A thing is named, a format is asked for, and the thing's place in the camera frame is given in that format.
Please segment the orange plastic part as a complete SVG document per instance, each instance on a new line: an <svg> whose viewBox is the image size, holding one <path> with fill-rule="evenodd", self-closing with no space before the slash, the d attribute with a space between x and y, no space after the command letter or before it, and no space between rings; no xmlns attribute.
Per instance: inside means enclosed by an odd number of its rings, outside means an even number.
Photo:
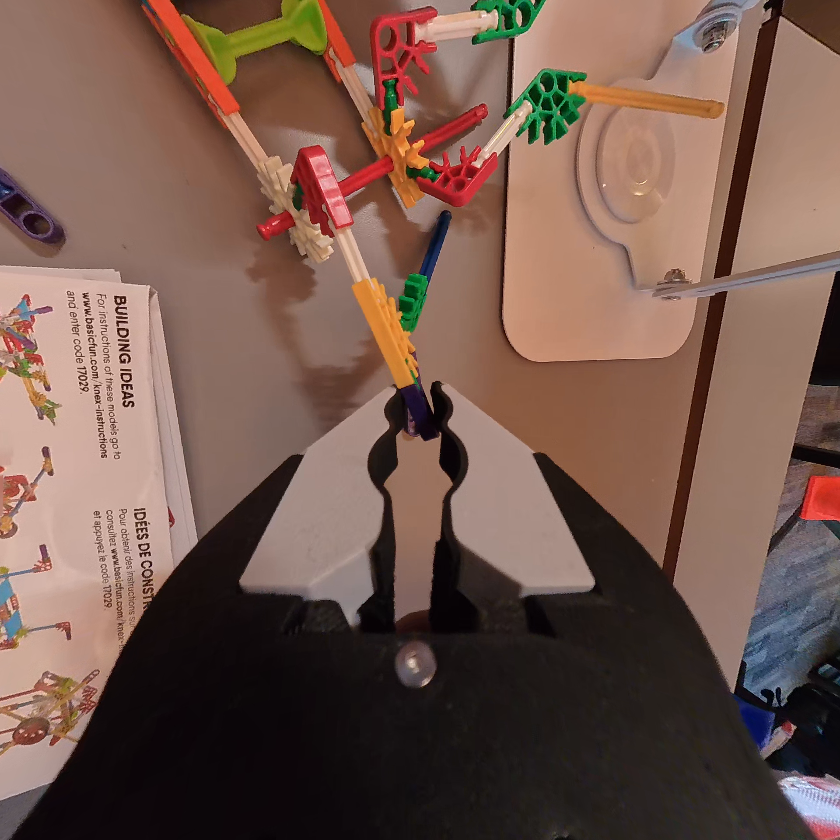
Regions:
<svg viewBox="0 0 840 840"><path fill-rule="evenodd" d="M839 476L811 476L801 504L801 519L839 522L839 483Z"/></svg>

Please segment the red and white cloth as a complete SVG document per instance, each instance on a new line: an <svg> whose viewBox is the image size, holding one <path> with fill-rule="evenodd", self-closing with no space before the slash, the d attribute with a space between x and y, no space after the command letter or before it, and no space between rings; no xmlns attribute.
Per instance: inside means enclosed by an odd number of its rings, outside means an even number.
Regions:
<svg viewBox="0 0 840 840"><path fill-rule="evenodd" d="M812 834L818 839L839 838L839 781L824 778L787 775L778 784Z"/></svg>

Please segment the white metal stand base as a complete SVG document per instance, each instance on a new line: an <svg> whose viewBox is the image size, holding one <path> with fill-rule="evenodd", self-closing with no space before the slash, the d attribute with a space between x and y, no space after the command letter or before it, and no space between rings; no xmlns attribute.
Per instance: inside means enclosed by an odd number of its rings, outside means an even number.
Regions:
<svg viewBox="0 0 840 840"><path fill-rule="evenodd" d="M513 48L511 99L540 70L597 86L727 103L734 20L701 1L547 2ZM700 280L725 117L586 104L560 140L509 147L502 324L527 360L668 357L697 299L655 297L670 270Z"/></svg>

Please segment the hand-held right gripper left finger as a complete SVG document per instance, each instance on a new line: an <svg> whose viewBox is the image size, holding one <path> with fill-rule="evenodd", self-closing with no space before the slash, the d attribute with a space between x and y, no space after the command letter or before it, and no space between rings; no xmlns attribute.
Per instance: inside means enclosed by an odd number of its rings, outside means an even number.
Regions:
<svg viewBox="0 0 840 840"><path fill-rule="evenodd" d="M245 592L336 602L352 627L394 629L384 484L400 430L401 395L389 386L306 449L239 580Z"/></svg>

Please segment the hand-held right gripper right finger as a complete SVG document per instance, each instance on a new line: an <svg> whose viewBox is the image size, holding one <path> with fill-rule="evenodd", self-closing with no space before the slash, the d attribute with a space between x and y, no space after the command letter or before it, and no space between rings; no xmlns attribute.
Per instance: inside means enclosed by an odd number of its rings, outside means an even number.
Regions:
<svg viewBox="0 0 840 840"><path fill-rule="evenodd" d="M532 599L589 594L595 577L538 455L452 385L432 386L444 496L429 622L437 633L522 633Z"/></svg>

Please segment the blue rod cross toy assembly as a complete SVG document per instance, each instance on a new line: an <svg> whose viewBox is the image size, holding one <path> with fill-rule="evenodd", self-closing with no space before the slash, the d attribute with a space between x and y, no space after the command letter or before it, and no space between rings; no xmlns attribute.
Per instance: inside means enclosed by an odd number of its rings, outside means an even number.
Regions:
<svg viewBox="0 0 840 840"><path fill-rule="evenodd" d="M56 218L4 169L1 169L1 213L36 242L61 245L65 241L65 230Z"/></svg>

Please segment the colourful toy construction model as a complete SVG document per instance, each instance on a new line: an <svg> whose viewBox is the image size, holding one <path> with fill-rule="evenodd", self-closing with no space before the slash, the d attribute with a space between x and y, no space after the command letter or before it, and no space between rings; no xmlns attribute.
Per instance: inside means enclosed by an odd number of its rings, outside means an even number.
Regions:
<svg viewBox="0 0 840 840"><path fill-rule="evenodd" d="M568 133L586 104L619 107L633 116L660 112L719 119L725 112L725 104L715 99L597 86L587 81L585 73L546 69L513 102L485 146L472 151L462 148L457 161L451 161L447 153L441 162L432 161L428 152L480 125L488 108L476 106L436 131L414 138L414 121L404 110L406 92L417 92L411 68L427 74L426 56L441 41L469 39L480 45L523 35L543 6L544 2L474 2L460 14L440 14L435 7L425 6L376 18L371 24L371 97L327 2L282 2L279 17L228 34L179 13L173 2L142 2L153 27L254 166L271 210L270 218L257 227L259 235L270 240L288 233L300 255L318 263L331 256L334 244L339 247L353 294L423 440L435 438L438 428L422 385L412 334L451 214L442 213L423 268L408 277L404 292L394 298L364 265L352 233L354 220L347 198L387 177L405 208L414 207L424 196L450 207L464 207L495 172L501 153L514 139L527 134L531 144L538 140L551 144ZM229 87L239 59L285 44L324 58L361 117L362 130L376 156L374 163L340 179L319 145L302 148L288 164L268 155L257 141Z"/></svg>

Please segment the illustrated instruction booklet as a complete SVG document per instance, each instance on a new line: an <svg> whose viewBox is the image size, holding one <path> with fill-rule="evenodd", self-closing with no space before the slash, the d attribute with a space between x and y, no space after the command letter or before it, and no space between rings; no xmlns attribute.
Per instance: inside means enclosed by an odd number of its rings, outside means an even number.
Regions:
<svg viewBox="0 0 840 840"><path fill-rule="evenodd" d="M1 306L5 800L56 777L196 526L156 291L4 266Z"/></svg>

